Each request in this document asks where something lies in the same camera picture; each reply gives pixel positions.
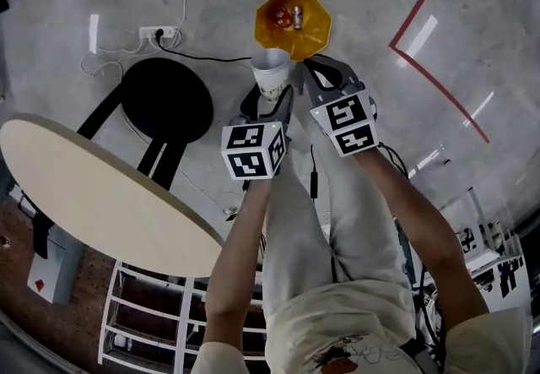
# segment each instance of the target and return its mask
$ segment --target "person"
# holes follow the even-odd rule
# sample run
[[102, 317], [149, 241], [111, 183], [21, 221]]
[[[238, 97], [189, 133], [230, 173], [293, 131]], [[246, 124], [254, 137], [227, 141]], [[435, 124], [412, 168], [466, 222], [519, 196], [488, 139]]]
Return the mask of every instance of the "person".
[[406, 351], [416, 338], [414, 306], [392, 216], [435, 280], [444, 372], [524, 372], [531, 318], [521, 308], [489, 313], [439, 211], [377, 148], [339, 157], [305, 114], [300, 122], [329, 184], [329, 241], [289, 154], [278, 176], [251, 181], [208, 283], [207, 327], [192, 372], [249, 372], [242, 329], [265, 216], [262, 297], [272, 373], [422, 372]]

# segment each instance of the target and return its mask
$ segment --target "leg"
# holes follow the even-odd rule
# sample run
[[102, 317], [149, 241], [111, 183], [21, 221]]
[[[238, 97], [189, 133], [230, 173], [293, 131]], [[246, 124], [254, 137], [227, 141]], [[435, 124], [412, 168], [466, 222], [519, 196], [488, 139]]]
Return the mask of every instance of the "leg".
[[332, 250], [322, 234], [311, 198], [285, 156], [273, 181], [262, 269], [264, 314], [297, 295], [332, 282]]
[[408, 287], [399, 242], [385, 199], [353, 157], [342, 158], [312, 120], [306, 96], [297, 100], [300, 122], [319, 155], [330, 186], [330, 244], [340, 282], [378, 279]]

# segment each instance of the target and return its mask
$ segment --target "red can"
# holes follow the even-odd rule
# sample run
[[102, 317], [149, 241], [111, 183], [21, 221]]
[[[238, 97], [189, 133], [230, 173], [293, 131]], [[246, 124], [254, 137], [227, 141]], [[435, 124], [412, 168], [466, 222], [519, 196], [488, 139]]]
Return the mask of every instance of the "red can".
[[293, 23], [293, 19], [285, 6], [278, 8], [278, 10], [273, 15], [273, 20], [279, 27], [283, 28], [289, 27]]

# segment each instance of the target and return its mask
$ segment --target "power strip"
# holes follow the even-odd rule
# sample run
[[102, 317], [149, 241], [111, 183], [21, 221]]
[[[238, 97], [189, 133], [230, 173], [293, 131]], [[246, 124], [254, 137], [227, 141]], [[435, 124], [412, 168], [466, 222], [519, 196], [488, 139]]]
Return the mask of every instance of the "power strip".
[[139, 28], [138, 35], [140, 38], [151, 40], [155, 37], [155, 32], [159, 29], [163, 30], [163, 37], [164, 38], [174, 38], [176, 35], [176, 27], [175, 26], [144, 26]]

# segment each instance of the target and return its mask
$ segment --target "octagonal orange tray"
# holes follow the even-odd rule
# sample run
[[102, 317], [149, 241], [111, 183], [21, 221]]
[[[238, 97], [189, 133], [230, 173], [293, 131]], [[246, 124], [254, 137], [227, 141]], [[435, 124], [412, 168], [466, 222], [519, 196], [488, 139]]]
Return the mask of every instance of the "octagonal orange tray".
[[[300, 5], [303, 10], [302, 29], [278, 26], [274, 14], [285, 7], [290, 13]], [[267, 0], [256, 11], [255, 39], [265, 48], [281, 48], [291, 59], [302, 61], [327, 46], [332, 17], [318, 0]]]

